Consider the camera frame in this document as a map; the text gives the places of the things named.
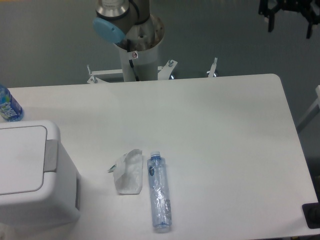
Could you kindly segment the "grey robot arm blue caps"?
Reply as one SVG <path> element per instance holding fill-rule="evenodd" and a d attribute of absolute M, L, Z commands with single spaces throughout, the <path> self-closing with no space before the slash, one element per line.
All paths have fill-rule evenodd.
<path fill-rule="evenodd" d="M 269 1 L 259 1 L 258 14 L 267 19 L 267 30 L 275 27 L 275 16 L 279 11 L 300 13 L 307 21 L 306 38 L 320 23 L 318 0 L 277 0 L 270 7 Z M 155 48 L 164 38 L 162 21 L 150 13 L 148 0 L 99 0 L 95 8 L 94 31 L 106 42 L 126 52 L 147 51 Z"/>

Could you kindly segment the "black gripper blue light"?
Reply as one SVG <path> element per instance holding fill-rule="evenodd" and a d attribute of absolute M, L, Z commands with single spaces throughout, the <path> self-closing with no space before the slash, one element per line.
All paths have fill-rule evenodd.
<path fill-rule="evenodd" d="M 320 9 L 319 0 L 274 0 L 273 6 L 270 7 L 270 0 L 260 0 L 258 14 L 264 15 L 268 19 L 268 32 L 271 33 L 275 25 L 275 14 L 279 11 L 301 13 L 307 20 L 308 26 L 306 31 L 306 39 L 310 39 L 313 34 L 313 27 L 320 23 L 320 11 L 316 11 L 315 7 Z"/>

